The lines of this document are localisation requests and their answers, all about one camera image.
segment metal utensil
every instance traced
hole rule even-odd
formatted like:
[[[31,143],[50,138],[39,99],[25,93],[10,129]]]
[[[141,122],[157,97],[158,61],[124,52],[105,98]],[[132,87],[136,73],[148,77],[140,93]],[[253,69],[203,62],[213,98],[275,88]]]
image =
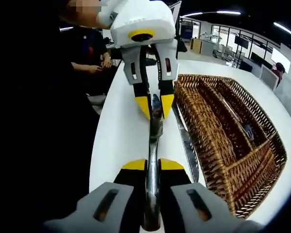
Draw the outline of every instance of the metal utensil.
[[[181,120],[180,113],[176,102],[173,102],[172,109],[174,110],[178,128],[181,134],[182,143],[185,151],[185,155],[189,164],[190,173],[194,183],[198,182],[199,178],[199,167],[198,167],[198,154],[194,148],[193,141],[189,135],[189,132],[185,129],[184,124]]]
[[[143,228],[156,231],[160,228],[159,164],[157,147],[163,134],[162,106],[157,95],[153,95],[150,119],[149,158],[146,175],[145,221]]]
[[[219,94],[219,96],[221,97],[221,100],[223,101],[223,103],[229,108],[230,112],[236,118],[236,120],[238,121],[238,123],[241,125],[242,130],[244,131],[244,133],[246,134],[246,136],[249,138],[249,140],[253,141],[254,140],[254,134],[253,134],[252,127],[249,124],[247,124],[245,122],[242,122],[241,118],[235,113],[235,111],[233,110],[233,108],[224,99],[224,97],[221,94]]]

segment white table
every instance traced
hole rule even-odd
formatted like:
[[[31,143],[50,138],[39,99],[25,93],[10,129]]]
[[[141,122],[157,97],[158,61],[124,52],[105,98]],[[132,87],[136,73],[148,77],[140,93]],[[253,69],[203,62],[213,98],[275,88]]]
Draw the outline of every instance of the white table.
[[[287,162],[281,176],[266,200],[248,218],[267,224],[280,210],[291,193],[291,118],[284,106],[252,73],[224,65],[179,60],[179,73],[230,77],[242,85],[267,113],[287,152]],[[90,191],[104,182],[113,182],[121,167],[132,160],[148,157],[149,121],[134,100],[121,64],[101,112],[93,147]],[[157,68],[147,67],[151,93],[158,94]],[[181,137],[173,111],[163,123],[158,156],[177,161],[190,175]]]

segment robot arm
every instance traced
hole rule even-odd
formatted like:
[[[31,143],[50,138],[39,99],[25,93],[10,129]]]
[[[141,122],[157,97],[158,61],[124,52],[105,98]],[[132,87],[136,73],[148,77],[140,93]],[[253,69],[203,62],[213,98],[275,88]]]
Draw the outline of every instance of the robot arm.
[[[110,0],[99,13],[99,21],[110,30],[120,47],[124,72],[133,85],[135,99],[150,119],[151,97],[146,75],[146,52],[151,46],[157,59],[163,117],[167,118],[174,99],[172,81],[177,78],[176,30],[171,10],[162,1]]]

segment cutlery organizer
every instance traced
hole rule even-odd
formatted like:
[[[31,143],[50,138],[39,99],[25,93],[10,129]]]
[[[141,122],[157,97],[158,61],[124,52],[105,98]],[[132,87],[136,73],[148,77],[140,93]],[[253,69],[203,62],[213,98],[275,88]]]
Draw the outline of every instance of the cutlery organizer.
[[[287,160],[272,122],[230,78],[179,75],[175,100],[207,188],[227,202],[233,215],[247,218],[271,191]],[[250,126],[253,138],[244,124]]]

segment metal handle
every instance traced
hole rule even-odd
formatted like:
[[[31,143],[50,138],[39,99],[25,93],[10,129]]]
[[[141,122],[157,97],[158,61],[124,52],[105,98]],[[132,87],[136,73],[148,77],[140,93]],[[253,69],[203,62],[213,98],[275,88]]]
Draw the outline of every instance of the metal handle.
[[[160,101],[156,95],[154,95],[153,98],[150,120],[149,158],[145,184],[145,220],[143,228],[146,231],[157,231],[161,226],[157,147],[160,136],[163,134],[163,123]]]

